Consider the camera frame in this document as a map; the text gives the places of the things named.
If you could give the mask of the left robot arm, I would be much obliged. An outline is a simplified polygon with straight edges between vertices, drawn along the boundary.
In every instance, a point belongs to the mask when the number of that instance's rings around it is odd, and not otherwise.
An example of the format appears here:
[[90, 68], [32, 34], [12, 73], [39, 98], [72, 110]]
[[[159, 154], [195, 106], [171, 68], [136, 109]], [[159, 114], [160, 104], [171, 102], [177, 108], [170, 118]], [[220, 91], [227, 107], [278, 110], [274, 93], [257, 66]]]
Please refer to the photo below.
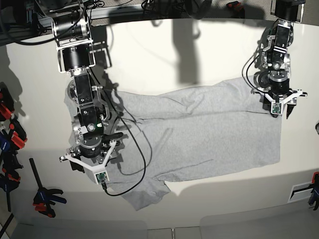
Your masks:
[[258, 77], [258, 90], [264, 94], [263, 108], [272, 117], [283, 115], [288, 118], [299, 97], [307, 97], [302, 90], [290, 87], [291, 60], [288, 47], [294, 40], [294, 23], [302, 21], [304, 0], [277, 0], [272, 13], [276, 22], [267, 36], [267, 43], [261, 52], [263, 72]]

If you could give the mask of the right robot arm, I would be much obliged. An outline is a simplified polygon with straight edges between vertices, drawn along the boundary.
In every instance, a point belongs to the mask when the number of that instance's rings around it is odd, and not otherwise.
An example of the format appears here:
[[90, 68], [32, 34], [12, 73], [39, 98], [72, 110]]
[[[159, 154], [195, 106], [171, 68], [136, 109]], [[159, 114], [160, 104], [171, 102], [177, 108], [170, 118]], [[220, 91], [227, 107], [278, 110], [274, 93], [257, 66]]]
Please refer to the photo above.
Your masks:
[[90, 22], [81, 0], [54, 0], [48, 4], [47, 13], [57, 38], [59, 72], [71, 77], [66, 89], [73, 128], [68, 155], [75, 158], [72, 169], [84, 171], [84, 165], [79, 164], [82, 158], [96, 164], [105, 161], [103, 137], [109, 118], [107, 103], [101, 97], [103, 88], [88, 72], [95, 65]]

